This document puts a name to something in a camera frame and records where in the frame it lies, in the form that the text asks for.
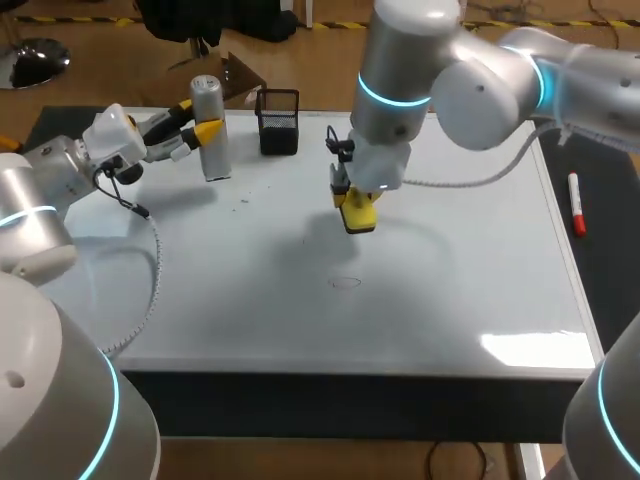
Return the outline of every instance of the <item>cardboard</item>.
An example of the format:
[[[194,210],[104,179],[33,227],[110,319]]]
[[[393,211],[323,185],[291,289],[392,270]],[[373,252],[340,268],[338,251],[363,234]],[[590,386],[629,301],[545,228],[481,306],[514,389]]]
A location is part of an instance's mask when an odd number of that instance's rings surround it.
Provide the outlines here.
[[[137,85],[136,103],[143,107],[177,105],[189,98],[189,85],[198,75],[213,75],[220,80],[226,108],[253,110],[256,92],[267,86],[267,82],[238,57],[229,53],[229,59],[223,59],[213,50],[204,58],[187,61],[161,77]]]

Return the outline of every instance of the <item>robotic arm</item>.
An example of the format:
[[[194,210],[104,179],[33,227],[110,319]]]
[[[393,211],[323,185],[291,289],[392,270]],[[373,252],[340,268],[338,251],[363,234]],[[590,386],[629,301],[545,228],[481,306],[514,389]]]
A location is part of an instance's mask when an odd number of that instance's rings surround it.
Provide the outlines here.
[[[347,140],[331,187],[350,233],[371,231],[372,202],[401,186],[429,107],[469,150],[500,145],[525,120],[547,118],[638,143],[640,55],[575,45],[534,28],[498,44],[467,32],[455,0],[377,0]]]
[[[180,130],[199,116],[194,107],[189,100],[136,125],[112,105],[82,139],[58,137],[26,158],[0,154],[1,478],[156,478],[160,436],[151,409],[36,286],[73,265],[77,252],[61,217],[98,188],[100,173],[132,183],[140,161],[178,160],[212,143],[223,116]],[[202,157],[205,178],[228,176],[224,159]]]

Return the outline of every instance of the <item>cable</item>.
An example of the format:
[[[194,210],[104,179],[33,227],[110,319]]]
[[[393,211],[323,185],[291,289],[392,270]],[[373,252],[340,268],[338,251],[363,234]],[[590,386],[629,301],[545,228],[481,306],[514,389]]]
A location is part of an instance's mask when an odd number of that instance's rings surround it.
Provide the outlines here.
[[[151,301],[149,302],[149,307],[147,308],[147,313],[145,314],[144,319],[138,325],[132,328],[125,337],[123,337],[113,345],[101,349],[102,353],[104,353],[109,358],[114,358],[118,354],[122,353],[122,351],[124,351],[131,344],[131,342],[133,342],[136,337],[140,335],[140,333],[142,333],[142,330],[144,330],[144,328],[147,326],[147,323],[153,316],[158,305],[158,298],[160,296],[160,281],[164,263],[162,240],[160,239],[160,231],[158,230],[158,224],[156,223],[155,219],[151,215],[149,215],[146,220],[149,222],[151,228],[153,229],[153,236],[156,241],[156,278],[153,282]]]
[[[518,5],[497,5],[495,7],[487,7],[475,2],[467,3],[468,8],[486,12],[491,20],[496,22],[525,22],[528,18],[537,16],[530,9],[534,7],[542,14],[544,7],[533,0],[520,0]]]
[[[433,476],[433,469],[432,469],[433,455],[435,454],[435,452],[438,449],[438,447],[440,445],[442,445],[442,443],[443,442],[434,443],[431,446],[431,448],[429,449],[429,451],[427,452],[427,456],[424,459],[424,478],[425,478],[425,480],[435,480],[435,478]],[[482,469],[480,470],[480,476],[478,478],[479,478],[479,480],[483,480],[484,477],[487,474],[487,454],[484,453],[484,450],[482,449],[480,444],[478,444],[477,442],[469,442],[469,443],[471,445],[473,445],[473,447],[478,452],[478,456],[480,457],[480,464],[481,464]]]
[[[489,15],[489,18],[496,22],[526,22],[529,19],[545,20],[545,18],[541,16],[542,12],[544,12],[544,6],[534,2],[533,0],[520,0],[518,5],[506,4],[497,5],[495,7],[487,7],[479,3],[470,2],[467,4],[467,7],[486,12]],[[537,14],[531,12],[532,7],[538,10]],[[600,20],[606,23],[605,26],[613,33],[614,48],[618,50],[620,48],[620,35],[618,34],[616,27],[611,25],[601,10],[593,6],[593,0],[587,0],[587,8],[589,9],[589,12],[593,13]]]
[[[555,122],[549,122],[538,127],[524,142],[515,158],[500,170],[495,175],[492,175],[488,178],[482,180],[475,180],[471,182],[459,182],[459,183],[451,183],[451,182],[424,182],[422,180],[403,180],[402,183],[406,185],[415,185],[418,187],[432,187],[432,188],[475,188],[482,187],[485,185],[489,185],[491,183],[497,182],[501,178],[505,177],[509,174],[514,168],[518,166],[524,155],[527,153],[527,150],[531,146],[531,144],[543,133],[546,133],[550,130],[555,130],[558,128],[558,125]]]
[[[490,185],[494,182],[497,182],[501,178],[508,175],[514,168],[518,166],[518,164],[524,158],[525,153],[531,144],[540,137],[543,133],[549,132],[551,130],[557,130],[562,128],[563,136],[561,136],[561,140],[566,140],[568,136],[573,133],[581,135],[583,137],[588,138],[589,140],[593,140],[596,143],[600,143],[607,147],[615,148],[616,150],[620,150],[627,153],[636,153],[640,154],[640,145],[634,145],[624,140],[620,140],[618,138],[609,137],[607,135],[602,135],[600,133],[592,132],[591,130],[587,130],[586,128],[578,127],[571,124],[563,124],[562,127],[558,125],[555,121],[547,122],[540,125],[538,128],[533,131],[529,137],[525,140],[524,144],[516,154],[515,158],[507,165],[505,168],[500,170],[495,175],[487,177],[482,180],[475,180],[471,182],[425,182],[422,180],[403,180],[402,183],[406,185],[414,185],[417,187],[431,187],[431,188],[475,188],[475,187],[483,187],[485,185]]]
[[[126,336],[124,336],[122,339],[120,339],[113,345],[101,349],[102,353],[104,353],[109,358],[114,358],[118,354],[120,354],[122,351],[124,351],[131,344],[131,342],[133,342],[136,339],[136,337],[140,335],[142,330],[144,330],[144,328],[147,326],[147,323],[153,316],[153,313],[155,312],[158,304],[158,298],[160,296],[160,285],[161,285],[162,271],[163,271],[163,265],[164,265],[162,240],[160,239],[160,231],[158,229],[157,222],[149,214],[149,211],[146,208],[142,207],[141,205],[138,205],[137,203],[131,203],[128,200],[125,200],[122,198],[122,196],[120,195],[120,190],[118,189],[118,186],[115,182],[115,172],[116,172],[116,166],[114,164],[110,162],[103,163],[93,173],[93,185],[96,187],[96,189],[98,189],[107,197],[113,198],[114,200],[116,200],[122,207],[126,208],[127,210],[131,210],[133,213],[139,215],[140,217],[144,218],[147,222],[149,222],[149,225],[151,225],[151,229],[153,230],[153,237],[156,243],[156,275],[155,275],[155,279],[153,281],[153,287],[151,290],[151,301],[149,302],[147,313],[145,314],[142,322],[140,322],[138,325],[132,328]],[[111,185],[113,186],[115,195],[104,190],[100,186],[100,183],[98,182],[98,176],[101,173],[104,173],[104,175],[107,178],[109,178],[109,180],[111,180]]]
[[[611,23],[609,23],[609,20],[607,20],[607,17],[605,17],[602,12],[600,12],[600,10],[593,6],[593,0],[587,0],[587,6],[589,7],[590,12],[594,13],[598,18],[600,18],[600,20],[607,23],[609,29],[613,33],[614,48],[618,50],[620,48],[620,35],[618,35],[618,30],[616,29],[616,27],[611,25]]]

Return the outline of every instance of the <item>wooden floor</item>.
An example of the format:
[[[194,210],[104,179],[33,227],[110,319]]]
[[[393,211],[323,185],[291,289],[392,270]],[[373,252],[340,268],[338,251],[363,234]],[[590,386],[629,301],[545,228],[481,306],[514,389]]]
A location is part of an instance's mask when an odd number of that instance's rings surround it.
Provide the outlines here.
[[[595,19],[582,0],[540,0],[552,19]],[[365,21],[372,0],[316,0],[316,21]],[[640,18],[640,2],[609,0],[598,3],[611,18]],[[32,0],[22,15],[133,16],[130,0],[82,3],[78,0]],[[472,19],[485,18],[470,11]],[[186,59],[184,44],[161,41],[141,25],[22,26],[24,36],[51,37],[72,52],[69,71],[47,85],[24,91],[0,91],[0,133],[24,140],[44,105],[134,104],[134,86],[162,75]],[[503,29],[479,32],[489,39]],[[557,28],[553,33],[574,42],[611,46],[605,28]],[[621,47],[640,50],[640,29],[620,30]],[[301,108],[351,108],[365,31],[304,31],[282,44],[253,40],[225,32],[221,50],[232,51],[272,87],[297,88]],[[163,443],[161,480],[199,479],[370,479],[418,480],[430,444],[426,442],[293,441],[293,440],[169,440]],[[506,445],[483,445],[490,456],[488,480],[515,478],[510,472]],[[545,463],[552,466],[562,454],[544,446]],[[446,445],[434,462],[435,480],[478,478],[476,452],[469,445]]]

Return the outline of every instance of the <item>white cable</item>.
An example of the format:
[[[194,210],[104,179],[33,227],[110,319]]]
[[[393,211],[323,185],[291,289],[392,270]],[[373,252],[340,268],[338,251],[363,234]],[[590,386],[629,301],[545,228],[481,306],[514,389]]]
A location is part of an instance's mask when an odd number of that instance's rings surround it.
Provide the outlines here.
[[[613,137],[609,137],[607,135],[602,135],[602,134],[599,134],[599,133],[595,133],[595,132],[592,132],[591,130],[587,130],[587,129],[582,128],[582,127],[577,127],[577,126],[574,126],[574,125],[571,125],[571,124],[568,124],[568,123],[564,124],[561,127],[555,121],[551,121],[551,122],[547,122],[547,123],[545,123],[543,125],[540,125],[533,133],[531,133],[531,135],[529,135],[529,137],[525,140],[524,144],[522,145],[522,148],[520,148],[520,150],[516,154],[515,158],[511,161],[511,163],[509,163],[509,165],[507,165],[505,168],[500,170],[495,175],[492,175],[492,176],[490,176],[488,178],[485,178],[483,180],[475,180],[475,181],[471,181],[471,182],[458,182],[458,183],[451,183],[451,182],[424,182],[422,180],[407,180],[407,179],[405,179],[405,180],[402,181],[402,183],[404,183],[406,185],[414,185],[414,186],[418,186],[418,187],[431,187],[431,188],[474,188],[474,187],[482,187],[482,186],[485,186],[485,185],[489,185],[489,184],[497,182],[501,178],[505,177],[514,168],[516,168],[518,166],[518,164],[524,158],[524,155],[525,155],[525,153],[527,153],[527,150],[529,149],[529,147],[531,147],[531,144],[538,137],[540,137],[543,133],[546,133],[546,132],[549,132],[551,130],[555,130],[555,129],[558,129],[558,128],[563,128],[567,132],[576,133],[576,134],[581,135],[583,137],[586,137],[586,138],[588,138],[590,140],[593,140],[594,142],[601,143],[602,145],[605,145],[607,147],[615,148],[616,150],[621,150],[621,151],[627,152],[627,153],[640,154],[640,146],[639,145],[633,145],[633,144],[631,144],[629,142],[626,142],[624,140],[620,140],[618,138],[613,138]]]
[[[564,98],[562,92],[564,91],[564,83],[567,76],[567,69],[569,66],[578,58],[578,55],[582,53],[586,48],[590,48],[591,45],[587,45],[586,43],[582,43],[579,45],[575,45],[569,55],[564,59],[562,65],[560,67],[560,72],[558,72],[558,82],[555,88],[555,95],[553,96],[553,119],[556,121],[556,124],[560,127],[562,133],[560,134],[560,146],[564,146],[571,136],[571,130],[565,127],[565,124],[562,120],[562,115],[560,114],[560,99]]]
[[[520,150],[518,151],[515,158],[511,161],[511,163],[509,163],[509,165],[504,167],[495,175],[492,175],[488,178],[485,178],[482,180],[475,180],[471,182],[458,182],[458,183],[423,182],[422,180],[406,180],[405,179],[402,181],[402,183],[405,183],[407,185],[415,185],[418,187],[432,187],[432,188],[474,188],[474,187],[482,187],[484,185],[489,185],[491,183],[497,182],[502,177],[510,173],[514,168],[516,168],[520,163],[520,161],[523,159],[524,155],[527,153],[527,150],[529,150],[529,147],[531,146],[531,144],[535,142],[540,135],[550,130],[555,130],[556,128],[558,128],[558,126],[555,122],[549,122],[539,126],[534,132],[531,133],[531,135],[529,135],[527,140],[525,140],[524,145],[522,145],[522,148],[520,148]]]
[[[147,313],[144,316],[142,322],[140,322],[136,327],[134,327],[127,336],[123,337],[118,342],[114,343],[110,347],[103,348],[102,353],[104,353],[109,358],[114,358],[122,351],[124,351],[130,344],[135,340],[135,338],[140,335],[142,330],[147,326],[149,319],[153,316],[153,313],[156,310],[156,306],[158,304],[158,298],[160,295],[160,280],[162,277],[162,269],[163,269],[163,256],[162,256],[162,240],[160,239],[160,231],[158,230],[158,224],[155,219],[149,215],[146,220],[151,225],[153,229],[153,236],[156,241],[156,278],[153,282],[153,289],[151,291],[151,301],[149,302],[149,307],[147,308]]]

